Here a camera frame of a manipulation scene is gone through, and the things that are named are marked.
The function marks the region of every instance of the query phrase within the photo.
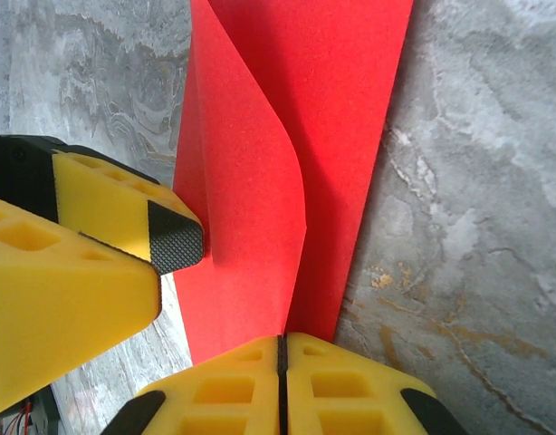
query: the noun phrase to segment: yellow foam pad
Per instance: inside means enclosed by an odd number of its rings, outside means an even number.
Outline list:
[[[151,253],[148,201],[182,215],[198,224],[196,215],[172,190],[151,183],[137,175],[112,165],[103,159],[71,152],[53,154],[54,183],[59,223],[64,227],[83,232],[104,243],[118,247],[134,256],[152,261],[156,256],[181,255],[187,242],[177,247],[177,252]],[[202,255],[201,230],[189,243]],[[187,265],[196,263],[189,260]],[[162,272],[164,266],[156,264]]]
[[[166,399],[143,435],[277,435],[276,352],[263,338],[152,383],[138,397]]]
[[[303,333],[288,334],[290,435],[427,435],[401,397],[416,378]]]
[[[159,311],[150,264],[0,200],[0,411]]]

